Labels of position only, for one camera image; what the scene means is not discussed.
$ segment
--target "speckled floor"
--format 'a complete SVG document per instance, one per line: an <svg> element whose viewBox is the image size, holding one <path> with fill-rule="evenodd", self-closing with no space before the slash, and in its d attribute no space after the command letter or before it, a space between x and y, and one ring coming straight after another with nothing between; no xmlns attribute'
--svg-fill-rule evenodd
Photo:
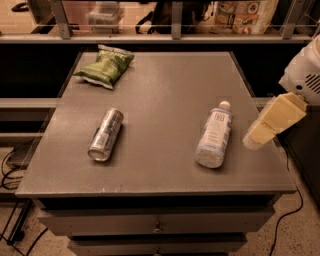
<svg viewBox="0 0 320 256"><path fill-rule="evenodd" d="M4 156L8 148L0 148L0 157ZM286 161L286 154L282 148L279 148L283 160ZM277 244L273 256L311 256L320 255L320 210L316 205L312 195L294 162L289 159L289 170L291 176L303 197L303 208L290 216L284 218L278 228ZM300 206L300 197L298 193L283 195L274 205L275 214L268 222L255 233L248 233L248 242L237 252L229 253L229 256L264 256L269 255L271 245L275 236L275 227L278 219L285 213L291 212ZM4 203L0 201L0 232L10 216L13 203ZM14 214L14 217L8 226L4 237L10 234L15 219L17 218L21 206ZM0 242L0 256L18 256L26 255L36 237L45 229L37 219L38 209L33 207L23 226L25 237L21 242L14 245L20 250L19 253L13 247L8 246L4 239ZM66 245L68 238L56 237L50 231L47 231L30 253L30 256L75 256Z"/></svg>

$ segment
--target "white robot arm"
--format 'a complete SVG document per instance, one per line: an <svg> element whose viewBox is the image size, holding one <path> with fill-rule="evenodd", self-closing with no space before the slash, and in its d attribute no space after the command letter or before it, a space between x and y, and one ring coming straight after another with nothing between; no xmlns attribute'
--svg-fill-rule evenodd
<svg viewBox="0 0 320 256"><path fill-rule="evenodd" d="M279 84L288 91L272 98L243 138L257 150L306 115L307 105L320 105L320 35L291 60Z"/></svg>

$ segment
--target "green snack bag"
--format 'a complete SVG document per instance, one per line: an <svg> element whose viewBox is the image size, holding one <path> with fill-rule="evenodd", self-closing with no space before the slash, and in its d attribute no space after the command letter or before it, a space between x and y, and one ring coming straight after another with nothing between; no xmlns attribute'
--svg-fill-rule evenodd
<svg viewBox="0 0 320 256"><path fill-rule="evenodd" d="M132 52L99 45L96 62L80 68L80 71L73 75L112 90L133 59Z"/></svg>

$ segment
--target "aluminum can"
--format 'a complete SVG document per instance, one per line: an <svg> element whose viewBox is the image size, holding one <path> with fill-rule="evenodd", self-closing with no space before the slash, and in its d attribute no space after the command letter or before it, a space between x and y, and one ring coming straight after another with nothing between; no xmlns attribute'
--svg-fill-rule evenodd
<svg viewBox="0 0 320 256"><path fill-rule="evenodd" d="M93 160L104 162L109 159L122 121L123 114L119 110L111 108L106 111L88 150Z"/></svg>

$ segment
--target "cabinet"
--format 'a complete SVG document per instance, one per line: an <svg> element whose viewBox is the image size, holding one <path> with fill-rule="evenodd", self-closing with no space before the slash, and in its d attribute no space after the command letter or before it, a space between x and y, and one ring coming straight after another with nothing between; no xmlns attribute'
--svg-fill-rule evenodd
<svg viewBox="0 0 320 256"><path fill-rule="evenodd" d="M75 70L92 63L84 52ZM194 153L210 109L231 103L221 168ZM111 159L87 149L107 108L124 113ZM258 111L229 52L136 52L114 90L72 77L16 195L70 238L77 255L218 255L236 251L295 185L275 144L242 138Z"/></svg>

